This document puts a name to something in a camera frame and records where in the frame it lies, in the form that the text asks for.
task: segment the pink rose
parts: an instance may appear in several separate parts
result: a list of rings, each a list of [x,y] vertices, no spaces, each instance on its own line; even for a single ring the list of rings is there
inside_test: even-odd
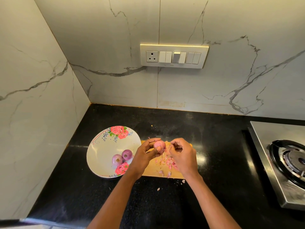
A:
[[[126,170],[128,169],[128,163],[127,162],[123,162],[122,164],[120,164],[116,170],[115,170],[115,173],[120,176],[122,174],[124,174],[126,172]]]
[[[118,137],[120,139],[123,139],[123,138],[127,137],[127,135],[128,135],[128,131],[125,129],[121,134],[118,135]]]
[[[112,126],[110,131],[115,135],[121,134],[124,131],[124,126]]]

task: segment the stove burner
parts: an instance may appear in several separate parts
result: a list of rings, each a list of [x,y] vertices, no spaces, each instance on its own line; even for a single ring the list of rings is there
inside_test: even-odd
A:
[[[276,140],[271,143],[269,152],[280,172],[305,189],[305,146],[291,140]]]
[[[284,160],[288,167],[302,177],[305,177],[305,153],[301,151],[287,151]]]

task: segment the stainless steel stove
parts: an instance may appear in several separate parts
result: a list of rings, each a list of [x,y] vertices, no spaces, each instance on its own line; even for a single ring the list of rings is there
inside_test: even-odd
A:
[[[305,210],[305,126],[250,123],[252,139],[280,206]]]

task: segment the electrical switch panel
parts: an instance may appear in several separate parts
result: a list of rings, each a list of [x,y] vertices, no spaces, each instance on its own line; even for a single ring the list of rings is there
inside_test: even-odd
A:
[[[203,68],[209,46],[140,44],[143,66]]]

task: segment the granite countertop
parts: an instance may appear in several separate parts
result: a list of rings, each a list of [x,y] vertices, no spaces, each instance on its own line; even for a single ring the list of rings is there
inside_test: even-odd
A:
[[[24,221],[86,227],[119,181],[90,171],[87,147],[103,129],[125,125],[141,140],[183,137],[193,144],[200,157],[199,173],[242,228],[305,228],[305,212],[277,203],[247,129],[250,120],[305,125],[297,120],[92,104]],[[141,177],[120,228],[186,228],[190,222],[209,228],[186,182]]]

